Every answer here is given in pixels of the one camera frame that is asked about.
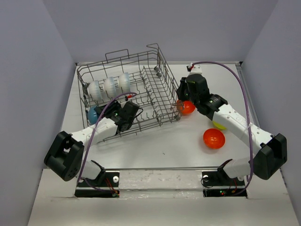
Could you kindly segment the blue bowl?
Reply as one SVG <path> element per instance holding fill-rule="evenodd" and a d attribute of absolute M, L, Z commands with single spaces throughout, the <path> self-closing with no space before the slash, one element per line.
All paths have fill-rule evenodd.
<path fill-rule="evenodd" d="M 98 120 L 98 115 L 95 110 L 96 107 L 97 107 L 96 105 L 92 106 L 87 112 L 87 119 L 90 125 L 95 124 Z"/>

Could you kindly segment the grey wire dish rack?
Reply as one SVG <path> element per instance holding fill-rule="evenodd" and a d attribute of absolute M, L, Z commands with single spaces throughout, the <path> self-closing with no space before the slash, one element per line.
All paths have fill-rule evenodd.
<path fill-rule="evenodd" d="M 88 110 L 111 100 L 103 89 L 104 81 L 113 77 L 116 92 L 120 94 L 122 91 L 118 87 L 118 77 L 123 73 L 129 73 L 130 90 L 137 94 L 128 99 L 139 105 L 141 110 L 131 129 L 120 133 L 120 137 L 180 120 L 181 113 L 176 108 L 177 81 L 158 44 L 147 45 L 147 48 L 147 51 L 134 54 L 130 54 L 128 49 L 108 52 L 103 61 L 78 65 L 76 75 L 84 127 L 90 126 Z M 94 80 L 99 81 L 102 101 L 95 101 L 87 92 L 89 84 Z"/>

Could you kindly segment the lime green bowl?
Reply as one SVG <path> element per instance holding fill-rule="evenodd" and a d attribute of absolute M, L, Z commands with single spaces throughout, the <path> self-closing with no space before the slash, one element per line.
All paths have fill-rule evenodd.
<path fill-rule="evenodd" d="M 217 128 L 217 129 L 220 129 L 220 130 L 226 130 L 227 128 L 215 121 L 212 121 L 213 125 Z"/>

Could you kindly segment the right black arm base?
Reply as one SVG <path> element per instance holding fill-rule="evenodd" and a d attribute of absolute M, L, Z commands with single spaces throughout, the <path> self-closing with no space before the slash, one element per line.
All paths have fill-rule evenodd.
<path fill-rule="evenodd" d="M 247 197 L 245 182 L 238 178 L 230 178 L 223 170 L 231 159 L 224 162 L 216 170 L 203 171 L 200 180 L 204 197 Z"/>

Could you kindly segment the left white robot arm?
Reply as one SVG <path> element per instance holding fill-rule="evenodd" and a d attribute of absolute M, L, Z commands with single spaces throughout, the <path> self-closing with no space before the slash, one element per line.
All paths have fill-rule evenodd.
<path fill-rule="evenodd" d="M 104 167 L 84 156 L 89 142 L 93 146 L 129 130 L 140 109 L 139 105 L 130 101 L 122 104 L 114 101 L 98 124 L 71 134 L 59 132 L 44 158 L 44 164 L 64 181 L 76 177 L 88 179 L 94 186 L 101 185 L 105 176 Z"/>

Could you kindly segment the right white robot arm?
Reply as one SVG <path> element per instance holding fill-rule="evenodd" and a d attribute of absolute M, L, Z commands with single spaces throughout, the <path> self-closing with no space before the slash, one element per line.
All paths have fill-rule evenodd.
<path fill-rule="evenodd" d="M 179 100 L 191 101 L 199 113 L 226 127 L 248 147 L 251 158 L 231 159 L 216 173 L 217 181 L 226 185 L 236 177 L 249 176 L 268 180 L 287 161 L 287 139 L 282 134 L 272 135 L 240 115 L 223 97 L 211 94 L 201 74 L 190 74 L 180 80 L 176 91 Z"/>

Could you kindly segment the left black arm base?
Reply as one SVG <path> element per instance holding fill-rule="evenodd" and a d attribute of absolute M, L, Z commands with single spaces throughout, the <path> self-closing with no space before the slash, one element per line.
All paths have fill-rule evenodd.
<path fill-rule="evenodd" d="M 119 171 L 106 169 L 94 160 L 87 163 L 83 174 L 96 168 L 98 174 L 95 179 L 82 178 L 75 189 L 75 197 L 78 198 L 119 198 Z"/>

